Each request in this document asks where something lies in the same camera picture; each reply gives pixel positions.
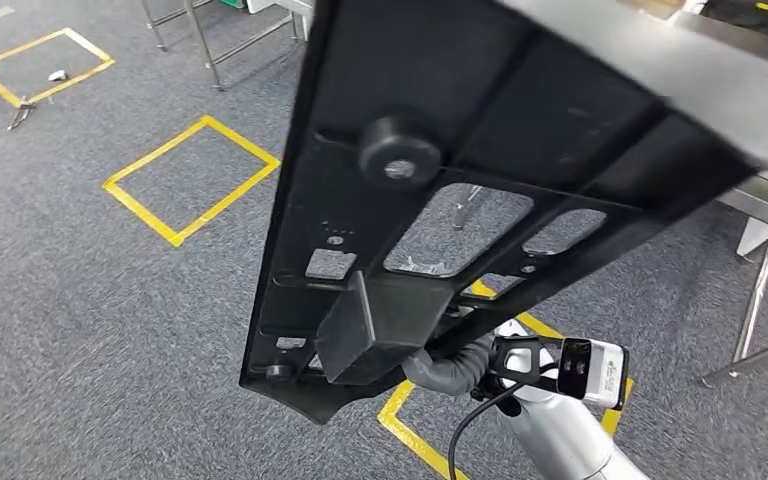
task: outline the black cable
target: black cable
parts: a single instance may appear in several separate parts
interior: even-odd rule
[[[457,475],[455,474],[455,447],[457,447],[458,440],[461,438],[464,429],[466,429],[476,417],[484,413],[485,410],[510,397],[523,386],[525,386],[525,382],[517,383],[513,387],[506,389],[502,393],[479,405],[475,410],[470,412],[463,421],[461,421],[458,428],[455,429],[455,433],[452,434],[452,439],[449,441],[449,454],[447,455],[449,459],[449,480],[457,480]]]

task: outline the small metal tool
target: small metal tool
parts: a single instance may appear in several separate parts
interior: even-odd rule
[[[10,123],[10,126],[7,127],[7,131],[18,127],[22,122],[25,121],[26,118],[28,118],[31,110],[35,108],[37,108],[36,104],[29,102],[28,97],[23,95],[19,103],[19,109],[16,110],[16,115],[13,117],[13,121]]]

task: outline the yellow floor marking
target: yellow floor marking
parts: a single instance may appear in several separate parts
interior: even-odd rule
[[[429,445],[428,442],[420,438],[419,435],[414,433],[413,430],[396,418],[396,413],[402,408],[405,400],[408,399],[408,396],[413,391],[413,387],[414,384],[407,380],[399,384],[399,386],[396,387],[393,396],[390,397],[390,400],[387,401],[387,404],[384,405],[384,408],[378,413],[378,421],[402,443],[407,445],[408,448],[413,450],[414,453],[419,455],[420,458],[425,460],[425,463],[436,470],[437,473],[444,478],[449,478],[449,462],[446,458],[437,453],[437,451],[434,450],[434,447]],[[459,480],[469,480],[460,470],[456,470],[456,475]]]
[[[181,231],[176,232],[169,225],[166,225],[163,220],[159,219],[142,204],[140,204],[140,202],[138,202],[134,197],[129,195],[128,192],[119,187],[119,185],[116,185],[116,182],[122,180],[127,175],[133,173],[135,170],[146,166],[149,162],[155,160],[169,150],[172,150],[178,144],[195,135],[199,130],[205,127],[212,128],[213,130],[216,130],[220,134],[224,135],[226,138],[239,145],[240,148],[259,158],[266,164],[266,166],[258,170],[257,173],[252,175],[249,179],[243,182],[239,187],[235,188],[223,199],[219,200],[215,205],[210,207],[205,213],[199,216],[194,222],[184,227]],[[234,201],[236,201],[238,198],[242,197],[243,194],[245,194],[258,182],[263,180],[267,175],[272,173],[272,171],[278,168],[279,165],[281,165],[281,162],[278,161],[277,158],[273,157],[254,143],[250,142],[242,135],[219,123],[219,121],[213,117],[205,115],[201,117],[201,119],[199,119],[199,121],[194,125],[176,135],[175,138],[161,145],[160,148],[128,165],[122,170],[114,173],[110,178],[107,179],[107,181],[104,182],[102,187],[104,187],[105,190],[113,195],[113,197],[119,200],[122,205],[125,205],[128,210],[132,211],[137,217],[139,217],[140,220],[145,222],[146,225],[160,234],[161,237],[165,238],[172,245],[178,247],[184,242],[184,240],[187,239],[187,237],[195,233],[199,228],[204,226],[205,223],[209,222],[215,216],[219,215],[222,210],[228,208],[229,205],[234,203]]]
[[[471,289],[472,293],[487,298],[492,298],[496,294],[496,292],[484,285],[480,279],[472,285]],[[516,319],[525,325],[526,328],[538,335],[563,338],[563,335],[561,335],[557,330],[546,325],[540,320],[537,320],[527,312],[520,313],[516,316]],[[633,383],[634,382],[632,382],[631,378],[629,378],[628,382],[626,383],[626,408],[628,407],[628,398],[629,395],[631,395],[631,387]],[[425,461],[428,466],[433,468],[437,473],[443,476],[443,478],[449,478],[449,462],[446,460],[446,458],[434,450],[434,447],[420,438],[419,435],[414,433],[413,430],[408,428],[408,426],[402,423],[402,421],[397,417],[399,409],[401,409],[402,405],[405,404],[408,396],[410,396],[411,392],[413,391],[413,388],[414,384],[407,380],[399,384],[399,386],[396,388],[396,391],[393,392],[393,395],[389,400],[387,400],[387,403],[384,404],[384,408],[382,408],[381,412],[378,413],[378,421],[381,423],[381,425],[384,426],[384,428],[389,430],[390,433],[398,438],[400,442],[405,444],[406,447],[411,449],[417,456],[419,456],[419,458]],[[613,435],[617,430],[617,424],[620,421],[621,413],[622,412],[616,412],[613,410],[606,411],[602,416],[602,428],[609,434]],[[460,470],[457,471],[457,476],[459,480],[469,480],[469,477],[467,477]]]
[[[625,381],[625,406],[623,408],[628,408],[628,397],[631,395],[631,387],[634,386],[634,381],[629,377]],[[610,435],[613,435],[617,431],[617,425],[620,423],[620,416],[622,416],[622,411],[616,411],[616,410],[606,410],[605,414],[602,415],[602,429],[608,432]]]
[[[52,38],[59,37],[61,35],[66,35],[67,37],[71,38],[75,43],[80,45],[81,47],[88,50],[93,55],[97,56],[99,59],[101,59],[101,64],[97,65],[96,67],[92,68],[90,71],[82,73],[80,75],[76,75],[74,77],[71,77],[70,79],[66,80],[65,82],[59,83],[57,86],[52,87],[40,94],[34,95],[28,99],[29,102],[38,102],[46,97],[49,97],[51,95],[54,95],[55,93],[63,90],[64,88],[69,88],[72,85],[82,81],[86,80],[87,78],[95,75],[96,73],[106,69],[107,67],[113,65],[115,61],[110,58],[110,55],[104,53],[100,48],[93,45],[89,40],[82,37],[80,34],[72,30],[71,28],[64,28],[63,30],[48,34],[42,38],[38,38],[32,42],[28,42],[24,45],[18,46],[12,50],[8,50],[2,54],[0,54],[0,61],[4,60],[7,57],[13,56],[17,53],[23,52],[29,48],[36,47],[37,45],[40,45],[41,43],[47,42],[51,40]],[[7,89],[1,82],[0,82],[0,95],[1,98],[7,101],[10,105],[13,105],[16,108],[19,108],[19,104],[21,101],[19,100],[19,97],[14,95],[10,90]]]

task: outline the metal table leg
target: metal table leg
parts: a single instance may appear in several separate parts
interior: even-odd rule
[[[160,25],[157,25],[154,18],[151,16],[151,12],[148,9],[148,1],[147,0],[140,0],[140,4],[143,6],[143,11],[146,12],[146,18],[148,18],[148,23],[146,26],[149,28],[149,30],[154,33],[154,38],[157,39],[157,48],[166,51],[166,43],[163,41],[163,37],[160,36],[160,31],[157,29]]]
[[[749,303],[746,307],[746,315],[743,318],[743,325],[740,328],[740,335],[737,345],[732,355],[731,363],[724,368],[709,373],[702,377],[702,383],[708,387],[722,382],[726,378],[736,377],[741,371],[744,371],[762,360],[768,359],[768,349],[747,357],[749,352],[749,341],[752,339],[752,333],[755,329],[755,320],[758,318],[758,310],[761,308],[761,300],[764,298],[764,290],[768,280],[768,242],[764,250],[764,259],[761,262],[761,268],[758,270],[758,276],[755,277],[755,286],[752,288],[752,294],[749,297]]]
[[[199,2],[193,5],[193,8],[203,7],[212,1],[213,0],[200,0]],[[160,18],[154,18],[151,16],[151,11],[148,8],[147,0],[140,0],[140,4],[142,5],[143,11],[146,14],[146,18],[148,19],[148,23],[146,24],[146,26],[149,28],[149,30],[151,30],[154,33],[154,37],[157,39],[157,48],[165,52],[166,42],[164,42],[163,37],[160,36],[160,26],[167,22],[175,20],[176,18],[182,15],[186,15],[187,9],[179,8],[178,10],[175,10],[174,12],[169,12]]]
[[[287,25],[288,23],[293,23],[293,14],[290,13],[290,15],[287,15],[287,17],[281,20],[280,22],[271,25],[266,30],[249,38],[248,40],[237,45],[236,47],[231,48],[230,50],[219,55],[218,57],[213,58],[210,55],[210,49],[207,46],[207,41],[204,39],[204,31],[201,28],[201,22],[199,22],[198,16],[196,15],[196,12],[195,12],[196,7],[193,6],[193,0],[184,0],[184,9],[186,10],[187,15],[190,17],[190,21],[193,25],[193,30],[196,31],[196,36],[198,37],[202,54],[204,55],[205,66],[210,69],[210,72],[213,75],[213,88],[215,88],[220,92],[224,90],[224,87],[222,86],[222,82],[219,79],[219,71],[216,69],[216,65],[224,62],[225,60],[228,60],[229,58],[242,52],[246,48],[254,45],[256,42],[276,32],[279,28],[283,27],[284,25]]]
[[[768,360],[768,347],[754,355],[748,356],[738,362],[726,365],[725,367],[715,372],[711,372],[708,375],[705,375],[704,377],[702,377],[702,383],[704,383],[706,387],[713,388],[714,385],[718,383],[722,383],[724,380],[728,378],[737,377],[738,375],[749,370],[755,365],[758,365],[759,363],[765,362],[767,360]]]
[[[190,22],[193,25],[193,30],[196,31],[199,45],[201,46],[202,54],[205,58],[205,66],[210,69],[213,74],[213,88],[222,91],[222,83],[219,81],[219,72],[216,71],[216,64],[213,63],[213,57],[210,56],[210,49],[207,48],[207,41],[204,39],[204,31],[201,29],[201,23],[196,16],[195,7],[193,7],[193,0],[184,0],[184,9],[187,11],[187,16],[190,17]]]

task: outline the stainless steel table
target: stainless steel table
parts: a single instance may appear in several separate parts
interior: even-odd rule
[[[311,19],[313,18],[313,0],[278,0],[275,3],[289,10],[289,15],[287,17],[285,17],[284,19],[280,20],[277,23],[270,25],[262,32],[258,33],[257,35],[254,35],[251,38],[246,39],[244,42],[240,43],[239,45],[228,49],[226,52],[220,54],[219,56],[213,57],[210,53],[210,48],[207,45],[207,41],[204,39],[204,31],[201,28],[201,23],[199,22],[198,15],[196,14],[196,9],[203,7],[212,1],[213,0],[200,0],[198,2],[194,2],[193,0],[183,0],[184,2],[183,8],[175,10],[174,12],[168,13],[163,17],[160,17],[157,19],[152,17],[151,11],[149,10],[149,7],[148,7],[147,0],[140,0],[140,4],[143,7],[143,11],[145,11],[146,18],[148,18],[147,27],[152,32],[154,32],[155,39],[157,40],[157,48],[159,48],[164,52],[166,51],[167,47],[166,47],[166,43],[163,41],[163,37],[160,35],[159,27],[182,15],[188,15],[190,17],[192,28],[196,33],[196,37],[198,39],[199,46],[202,51],[202,55],[204,55],[205,67],[207,67],[210,70],[213,78],[213,87],[218,91],[222,91],[224,89],[222,82],[219,78],[219,71],[216,68],[218,64],[224,62],[225,60],[228,60],[229,58],[249,48],[250,46],[257,43],[258,41],[275,33],[281,27],[288,24],[291,25],[293,28],[293,39],[295,41],[298,42],[302,39],[306,39],[307,38],[306,28],[307,28],[307,25],[310,25]],[[305,25],[304,36],[299,35],[298,24],[300,21],[303,22],[303,24]]]

